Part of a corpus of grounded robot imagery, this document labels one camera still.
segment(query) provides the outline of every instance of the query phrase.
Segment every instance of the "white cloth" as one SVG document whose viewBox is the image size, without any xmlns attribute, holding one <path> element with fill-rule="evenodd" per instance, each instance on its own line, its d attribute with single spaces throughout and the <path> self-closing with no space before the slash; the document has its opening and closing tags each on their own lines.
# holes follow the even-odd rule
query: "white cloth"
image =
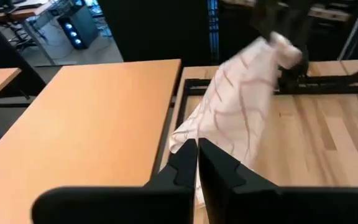
<svg viewBox="0 0 358 224">
<path fill-rule="evenodd" d="M 252 169 L 277 67 L 290 68 L 301 59 L 286 38 L 277 33 L 271 37 L 271 43 L 259 37 L 219 67 L 200 104 L 170 137 L 172 153 L 187 139 L 207 138 Z M 198 172 L 196 196 L 204 204 Z"/>
</svg>

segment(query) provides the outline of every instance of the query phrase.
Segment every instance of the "floor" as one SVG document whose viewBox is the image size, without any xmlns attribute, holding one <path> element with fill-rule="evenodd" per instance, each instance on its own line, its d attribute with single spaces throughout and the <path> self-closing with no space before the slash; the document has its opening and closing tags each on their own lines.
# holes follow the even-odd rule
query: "floor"
<svg viewBox="0 0 358 224">
<path fill-rule="evenodd" d="M 12 34 L 7 29 L 1 29 L 2 33 L 10 39 Z M 69 40 L 64 35 L 56 21 L 52 21 L 42 27 L 42 33 L 47 37 L 48 43 L 44 43 L 48 53 L 57 62 L 75 63 L 77 65 L 97 64 L 97 63 L 118 63 L 122 62 L 117 45 L 113 38 L 99 37 L 91 44 L 89 49 L 75 50 Z M 48 60 L 41 54 L 37 47 L 27 48 L 22 52 L 22 56 L 32 65 L 47 65 Z M 57 67 L 34 67 L 38 74 L 49 82 L 53 76 L 61 69 Z M 6 99 L 6 101 L 20 101 L 21 98 Z M 25 108 L 0 108 L 0 138 L 24 112 Z"/>
</svg>

